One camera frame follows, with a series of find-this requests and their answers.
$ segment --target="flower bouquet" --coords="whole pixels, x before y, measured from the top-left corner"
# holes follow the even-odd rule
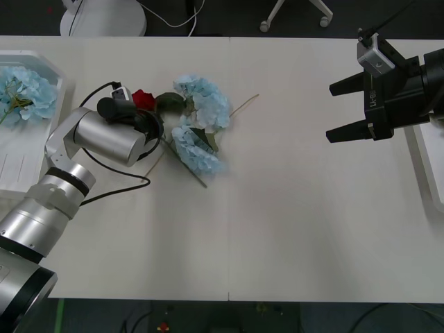
[[[226,170],[225,162],[218,157],[216,134],[230,125],[230,117],[240,108],[230,113],[227,96],[214,83],[197,75],[179,77],[173,82],[173,88],[176,92],[166,92],[156,98],[138,90],[133,94],[133,101],[139,109],[156,112],[160,118],[170,112],[180,114],[179,124],[171,131],[172,139],[168,141],[164,136],[162,141],[206,187],[199,175]]]

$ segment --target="red rose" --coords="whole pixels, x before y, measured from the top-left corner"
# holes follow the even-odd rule
[[[155,98],[152,94],[147,94],[142,89],[137,90],[133,94],[133,101],[139,109],[154,111]]]

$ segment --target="white cable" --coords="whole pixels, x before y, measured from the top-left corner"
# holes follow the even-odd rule
[[[144,4],[140,3],[140,5],[145,8],[147,11],[149,11],[151,14],[157,16],[159,19],[161,19],[167,26],[170,26],[171,28],[179,28],[180,26],[184,26],[185,24],[187,24],[188,22],[190,22],[193,18],[195,18],[197,16],[198,13],[200,13],[200,11],[203,8],[203,5],[205,4],[205,0],[202,1],[202,5],[200,5],[199,10],[197,11],[196,14],[194,14],[193,16],[191,16],[187,21],[179,24],[178,26],[173,26],[170,23],[168,23],[167,21],[165,21],[165,19],[163,17],[161,17],[160,15],[156,14],[155,12],[153,12],[150,8],[146,7]]]
[[[194,24],[193,24],[193,28],[191,28],[191,31],[188,34],[188,37],[191,37],[191,35],[193,34],[194,28],[196,27],[197,24],[197,16],[194,16]]]

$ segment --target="blue hydrangea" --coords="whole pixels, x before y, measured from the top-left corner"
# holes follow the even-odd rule
[[[185,75],[174,81],[173,86],[185,98],[193,100],[200,127],[217,129],[230,125],[230,102],[214,83],[196,75]]]
[[[215,174],[225,170],[225,164],[203,148],[205,143],[189,129],[189,126],[173,128],[171,134],[180,159],[193,172]]]
[[[56,112],[57,88],[42,78],[34,71],[24,67],[2,67],[0,72],[0,101],[8,104],[10,96],[5,92],[8,83],[17,81],[13,89],[8,91],[18,94],[20,99],[28,99],[33,102],[20,110],[16,108],[9,114],[3,124],[17,123],[20,119],[41,121],[43,118],[51,118]]]

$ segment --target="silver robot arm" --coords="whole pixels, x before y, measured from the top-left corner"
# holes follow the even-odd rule
[[[30,317],[57,281],[39,262],[96,182],[72,157],[86,148],[130,167],[146,150],[145,141],[132,126],[109,124],[87,108],[74,110],[52,133],[45,147],[49,170],[0,221],[0,332],[26,327],[28,320],[22,319]]]

